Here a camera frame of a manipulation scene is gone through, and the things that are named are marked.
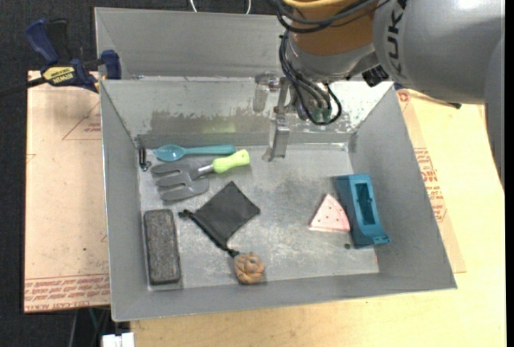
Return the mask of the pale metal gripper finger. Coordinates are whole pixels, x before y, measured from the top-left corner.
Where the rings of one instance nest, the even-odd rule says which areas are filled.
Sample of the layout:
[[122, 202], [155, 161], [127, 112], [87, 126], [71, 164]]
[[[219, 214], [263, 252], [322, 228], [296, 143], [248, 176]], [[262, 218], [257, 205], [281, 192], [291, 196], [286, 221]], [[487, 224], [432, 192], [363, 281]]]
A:
[[284, 158], [288, 147], [290, 128], [285, 118], [275, 119], [274, 157]]

